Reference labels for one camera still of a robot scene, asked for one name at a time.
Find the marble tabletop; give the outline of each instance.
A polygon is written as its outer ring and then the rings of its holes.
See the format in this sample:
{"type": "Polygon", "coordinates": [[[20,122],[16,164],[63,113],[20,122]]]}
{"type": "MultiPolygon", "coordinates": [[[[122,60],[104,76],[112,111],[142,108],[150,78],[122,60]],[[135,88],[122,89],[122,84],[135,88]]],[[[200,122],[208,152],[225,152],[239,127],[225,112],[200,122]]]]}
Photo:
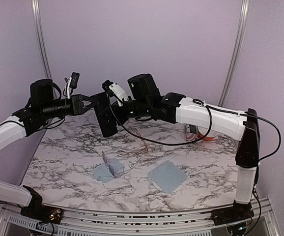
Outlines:
{"type": "MultiPolygon", "coordinates": [[[[130,119],[125,125],[153,140],[185,141],[182,124],[130,119]]],[[[230,138],[171,147],[144,142],[118,129],[114,136],[103,138],[94,111],[66,117],[60,127],[47,130],[22,184],[33,187],[45,204],[101,211],[180,211],[233,202],[237,168],[230,138]],[[104,163],[102,152],[117,158],[126,174],[107,183],[97,181],[91,170],[104,163]],[[147,176],[167,160],[188,176],[171,194],[147,176]]]]}

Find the purple wall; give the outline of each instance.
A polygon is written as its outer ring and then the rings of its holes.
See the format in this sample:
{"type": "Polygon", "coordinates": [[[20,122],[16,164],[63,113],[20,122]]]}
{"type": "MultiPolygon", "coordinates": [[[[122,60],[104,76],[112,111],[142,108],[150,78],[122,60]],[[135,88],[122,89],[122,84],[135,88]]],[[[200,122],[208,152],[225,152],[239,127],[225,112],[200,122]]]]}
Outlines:
{"type": "Polygon", "coordinates": [[[217,104],[235,42],[241,1],[40,0],[53,79],[81,74],[77,93],[109,79],[151,73],[162,94],[217,104]]]}
{"type": "MultiPolygon", "coordinates": [[[[0,122],[26,104],[30,84],[44,77],[30,1],[0,0],[0,122]]],[[[22,181],[41,135],[0,152],[0,180],[22,181]]]]}
{"type": "MultiPolygon", "coordinates": [[[[260,166],[258,188],[268,195],[284,236],[284,1],[251,1],[246,34],[226,102],[233,109],[255,108],[275,123],[282,146],[260,166]]],[[[260,122],[261,156],[277,146],[273,128],[260,122]]]]}

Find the folded blue cloth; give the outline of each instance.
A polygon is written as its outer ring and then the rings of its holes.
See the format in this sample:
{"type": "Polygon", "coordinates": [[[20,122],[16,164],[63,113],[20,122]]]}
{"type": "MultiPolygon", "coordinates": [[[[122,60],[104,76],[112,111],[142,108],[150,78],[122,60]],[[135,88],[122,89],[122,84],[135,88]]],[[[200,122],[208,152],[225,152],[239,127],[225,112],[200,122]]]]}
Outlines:
{"type": "MultiPolygon", "coordinates": [[[[121,173],[124,172],[123,165],[116,158],[108,160],[108,164],[113,167],[117,177],[120,177],[121,173]]],[[[115,178],[105,163],[96,166],[92,170],[92,173],[94,174],[96,180],[103,181],[104,183],[107,183],[115,178]]]]}
{"type": "Polygon", "coordinates": [[[187,179],[187,175],[171,161],[163,162],[151,170],[147,176],[168,194],[172,193],[187,179]]]}

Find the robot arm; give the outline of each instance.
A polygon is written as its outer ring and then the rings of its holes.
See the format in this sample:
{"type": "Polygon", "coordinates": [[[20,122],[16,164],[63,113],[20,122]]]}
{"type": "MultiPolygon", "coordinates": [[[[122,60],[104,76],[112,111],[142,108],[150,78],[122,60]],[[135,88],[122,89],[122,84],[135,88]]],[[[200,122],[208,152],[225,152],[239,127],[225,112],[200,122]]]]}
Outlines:
{"type": "MultiPolygon", "coordinates": [[[[24,137],[51,126],[50,119],[66,115],[84,114],[97,104],[96,100],[84,95],[71,95],[68,88],[75,89],[79,73],[72,73],[67,79],[66,98],[61,99],[61,90],[51,80],[39,80],[30,86],[31,97],[25,108],[16,111],[0,124],[0,150],[24,137]],[[53,88],[58,90],[59,99],[54,99],[53,88]]],[[[53,223],[60,222],[60,209],[42,205],[41,196],[28,186],[16,186],[0,181],[0,202],[17,204],[22,207],[21,214],[53,223]]]]}
{"type": "Polygon", "coordinates": [[[173,92],[161,96],[150,74],[135,76],[128,80],[128,84],[134,100],[123,93],[121,93],[122,97],[128,97],[128,99],[117,97],[120,93],[115,89],[116,84],[110,81],[103,83],[105,92],[94,96],[99,101],[94,108],[103,136],[109,137],[117,133],[117,123],[124,124],[129,118],[141,117],[208,128],[210,125],[208,107],[213,120],[211,130],[240,141],[235,158],[238,166],[238,180],[234,205],[214,212],[215,224],[245,219],[248,215],[253,216],[250,201],[253,187],[257,182],[260,141],[258,122],[252,116],[256,116],[256,111],[225,109],[173,92]],[[115,96],[117,101],[110,104],[109,97],[112,96],[115,96]],[[234,217],[230,220],[228,217],[217,219],[217,216],[222,214],[234,215],[234,217]]]}

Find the cord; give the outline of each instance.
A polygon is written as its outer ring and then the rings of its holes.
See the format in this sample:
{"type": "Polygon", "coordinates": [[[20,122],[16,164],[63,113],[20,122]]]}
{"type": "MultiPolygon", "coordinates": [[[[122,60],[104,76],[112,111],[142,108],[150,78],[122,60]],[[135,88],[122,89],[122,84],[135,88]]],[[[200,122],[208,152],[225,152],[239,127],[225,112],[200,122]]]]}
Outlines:
{"type": "Polygon", "coordinates": [[[22,125],[22,124],[20,124],[20,123],[18,123],[18,122],[16,122],[16,121],[14,121],[14,120],[6,120],[5,122],[2,122],[2,123],[0,124],[0,126],[2,126],[2,125],[4,125],[4,124],[7,124],[7,123],[15,123],[15,124],[17,124],[17,125],[19,125],[19,126],[25,128],[24,125],[22,125]]]}
{"type": "Polygon", "coordinates": [[[272,153],[270,153],[270,154],[268,154],[268,155],[266,155],[266,156],[260,158],[259,161],[261,161],[261,160],[263,160],[263,159],[266,159],[266,158],[268,158],[268,157],[274,155],[274,154],[280,149],[281,143],[282,143],[282,136],[281,136],[281,132],[280,132],[280,130],[278,129],[278,127],[277,127],[274,123],[272,123],[271,121],[269,121],[269,120],[267,120],[267,119],[264,119],[264,118],[262,118],[262,117],[258,117],[258,116],[252,115],[252,114],[240,114],[240,115],[241,115],[241,116],[244,116],[244,117],[253,117],[253,118],[262,120],[262,121],[264,121],[264,122],[270,124],[271,126],[273,126],[273,127],[276,129],[276,131],[277,131],[277,133],[278,133],[278,136],[279,136],[279,144],[278,144],[277,148],[276,148],[272,153]]]}
{"type": "Polygon", "coordinates": [[[204,139],[208,134],[209,132],[211,131],[211,128],[212,128],[212,114],[211,114],[211,111],[208,107],[206,107],[208,113],[209,113],[209,116],[210,116],[210,125],[209,125],[209,128],[206,132],[205,135],[203,135],[201,138],[199,139],[196,139],[196,140],[193,140],[191,142],[185,142],[185,143],[179,143],[179,144],[167,144],[167,143],[162,143],[162,142],[159,142],[159,141],[155,141],[155,140],[151,140],[151,139],[147,139],[147,138],[144,138],[142,136],[139,136],[139,135],[136,135],[134,133],[132,133],[130,130],[128,130],[119,120],[118,118],[116,117],[114,111],[113,111],[113,108],[112,108],[112,105],[111,105],[111,102],[110,102],[110,97],[109,97],[109,94],[107,94],[107,97],[108,97],[108,101],[109,101],[109,108],[114,116],[114,118],[116,119],[116,121],[121,125],[121,127],[127,131],[127,133],[131,134],[132,136],[136,137],[136,138],[139,138],[139,139],[142,139],[142,140],[145,140],[145,141],[148,141],[148,142],[151,142],[151,143],[156,143],[156,144],[161,144],[161,145],[165,145],[165,146],[181,146],[181,145],[187,145],[187,144],[194,144],[202,139],[204,139]]]}
{"type": "Polygon", "coordinates": [[[64,123],[64,122],[65,122],[65,117],[62,118],[62,119],[59,119],[59,120],[57,120],[57,121],[55,121],[55,122],[53,122],[53,123],[51,123],[51,124],[49,124],[47,127],[44,127],[44,128],[42,128],[42,129],[54,129],[54,128],[57,128],[58,126],[62,125],[62,123],[64,123]],[[54,125],[54,124],[57,124],[57,123],[60,122],[60,121],[61,121],[60,124],[55,125],[55,126],[49,128],[49,126],[54,125]]]}
{"type": "MultiPolygon", "coordinates": [[[[65,78],[65,83],[66,83],[66,86],[65,86],[65,89],[63,91],[68,91],[68,89],[69,89],[68,88],[68,81],[67,81],[66,78],[65,78]]],[[[66,113],[67,113],[67,96],[66,95],[64,95],[64,96],[65,96],[65,100],[64,100],[64,115],[63,115],[63,118],[60,119],[60,120],[57,120],[56,122],[49,124],[47,127],[44,127],[43,129],[54,129],[54,128],[57,128],[58,126],[62,125],[65,122],[65,116],[66,116],[66,113]],[[60,121],[61,121],[60,124],[49,128],[49,126],[57,124],[60,121]]]]}
{"type": "Polygon", "coordinates": [[[253,114],[251,114],[251,113],[248,113],[248,112],[246,112],[246,114],[244,114],[244,113],[239,114],[239,113],[237,113],[237,112],[227,111],[227,110],[223,110],[223,109],[211,107],[211,106],[209,106],[209,105],[206,105],[206,107],[208,107],[208,108],[210,108],[210,109],[212,109],[212,110],[218,111],[218,112],[230,113],[230,114],[234,114],[234,115],[238,115],[238,116],[242,116],[242,117],[252,117],[252,118],[256,118],[256,119],[262,120],[262,121],[264,121],[264,122],[270,124],[271,126],[273,126],[273,127],[276,129],[276,131],[277,131],[277,133],[278,133],[278,136],[279,136],[279,144],[278,144],[277,148],[276,148],[272,153],[270,153],[270,154],[268,154],[268,155],[266,155],[266,156],[260,158],[259,161],[261,161],[261,160],[263,160],[263,159],[266,159],[266,158],[268,158],[268,157],[274,155],[274,154],[280,149],[281,143],[282,143],[282,136],[281,136],[281,133],[280,133],[280,130],[278,129],[278,127],[277,127],[274,123],[272,123],[271,121],[269,121],[269,120],[267,120],[267,119],[265,119],[265,118],[262,118],[262,117],[255,116],[255,115],[253,115],[253,114]]]}
{"type": "Polygon", "coordinates": [[[258,224],[258,222],[259,222],[259,220],[260,220],[260,218],[261,218],[262,207],[261,207],[261,203],[260,203],[259,197],[256,196],[255,192],[256,192],[256,190],[254,189],[253,192],[252,192],[252,194],[253,194],[253,196],[255,197],[256,201],[257,201],[258,204],[259,204],[259,217],[258,217],[258,219],[256,220],[255,224],[251,227],[251,229],[250,229],[248,232],[245,233],[245,235],[248,235],[248,234],[256,227],[256,225],[258,224]]]}
{"type": "Polygon", "coordinates": [[[123,101],[120,100],[120,98],[114,93],[114,97],[119,101],[121,102],[121,104],[123,104],[123,101]]]}
{"type": "Polygon", "coordinates": [[[135,118],[137,121],[150,121],[153,120],[153,118],[147,118],[147,119],[140,119],[140,118],[135,118]]]}

